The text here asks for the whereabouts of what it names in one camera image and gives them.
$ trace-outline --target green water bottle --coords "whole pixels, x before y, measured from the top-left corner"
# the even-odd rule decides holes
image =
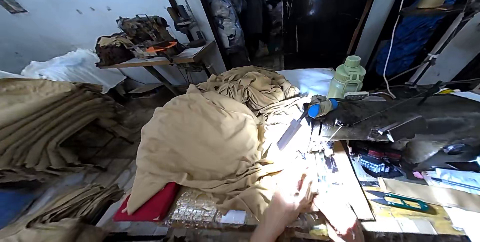
[[[359,92],[362,89],[367,71],[360,66],[360,60],[360,56],[350,55],[345,63],[336,68],[327,98],[344,98],[345,93]]]

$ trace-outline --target hand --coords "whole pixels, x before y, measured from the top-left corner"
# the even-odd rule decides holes
[[[297,220],[299,214],[312,205],[312,176],[309,169],[294,165],[279,176],[277,190],[263,219],[255,229],[251,242],[275,241],[289,224]]]
[[[362,225],[351,206],[340,194],[324,193],[313,200],[314,211],[327,218],[328,236],[334,242],[363,242]]]

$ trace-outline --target scissors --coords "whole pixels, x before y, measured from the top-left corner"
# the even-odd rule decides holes
[[[404,208],[404,209],[410,209],[410,210],[415,210],[415,211],[420,211],[420,212],[427,212],[429,210],[428,204],[426,204],[423,201],[417,200],[417,199],[412,199],[409,197],[403,197],[391,193],[385,193],[381,191],[375,191],[375,190],[367,190],[371,195],[379,197],[379,199],[373,199],[371,200],[372,202],[376,202],[381,205],[389,206],[389,207],[394,207],[394,208]],[[393,199],[398,199],[401,201],[401,203],[397,202],[389,202],[385,199],[385,197],[390,197]],[[405,201],[412,202],[412,203],[417,203],[419,207],[416,206],[411,206],[410,204],[406,203]]]

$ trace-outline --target red cushion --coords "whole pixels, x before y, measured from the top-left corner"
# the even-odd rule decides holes
[[[178,191],[180,185],[174,182],[165,185],[163,190],[160,190],[155,196],[150,198],[144,205],[142,205],[135,213],[128,215],[126,212],[127,202],[130,196],[127,197],[125,202],[122,203],[117,214],[113,216],[114,221],[162,221],[170,210],[170,206]]]

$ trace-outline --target wooden table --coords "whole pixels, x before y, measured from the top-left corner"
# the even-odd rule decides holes
[[[201,63],[205,73],[210,77],[212,74],[216,74],[215,70],[213,69],[210,63],[207,63],[203,58],[207,53],[213,49],[215,46],[215,41],[207,42],[202,47],[199,48],[192,48],[186,49],[182,53],[172,56],[173,61],[176,64],[186,64],[186,63]],[[135,68],[135,67],[144,67],[150,74],[152,74],[156,79],[161,81],[173,94],[180,95],[180,91],[177,87],[173,86],[158,70],[154,68],[154,66],[166,66],[166,65],[174,65],[165,57],[154,57],[150,59],[140,59],[140,58],[133,58],[129,61],[110,65],[110,66],[99,66],[101,69],[122,69],[122,68]]]

